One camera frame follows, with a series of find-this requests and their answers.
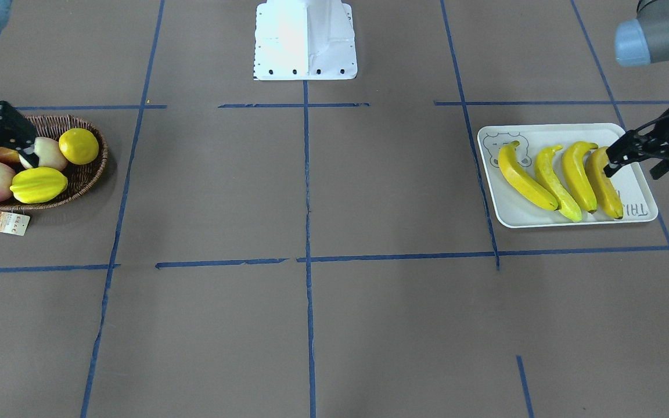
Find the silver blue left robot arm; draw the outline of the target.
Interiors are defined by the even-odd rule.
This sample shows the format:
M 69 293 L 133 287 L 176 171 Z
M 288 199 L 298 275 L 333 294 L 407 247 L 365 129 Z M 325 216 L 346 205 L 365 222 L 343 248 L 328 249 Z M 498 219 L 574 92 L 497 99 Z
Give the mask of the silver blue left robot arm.
M 617 63 L 624 67 L 669 61 L 669 1 L 638 2 L 635 19 L 617 27 L 615 51 Z M 650 158 L 658 159 L 651 177 L 663 177 L 669 172 L 669 108 L 655 120 L 626 131 L 606 154 L 609 162 L 603 172 L 608 177 Z

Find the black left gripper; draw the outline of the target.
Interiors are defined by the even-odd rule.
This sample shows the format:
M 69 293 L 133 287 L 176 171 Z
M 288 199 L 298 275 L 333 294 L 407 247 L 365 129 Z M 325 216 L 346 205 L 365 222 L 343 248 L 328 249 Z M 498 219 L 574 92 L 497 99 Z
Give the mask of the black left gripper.
M 605 177 L 611 178 L 622 167 L 640 163 L 657 154 L 661 159 L 650 169 L 650 175 L 658 180 L 669 172 L 669 108 L 654 124 L 649 134 L 626 131 L 613 145 L 608 146 L 608 164 L 603 168 Z

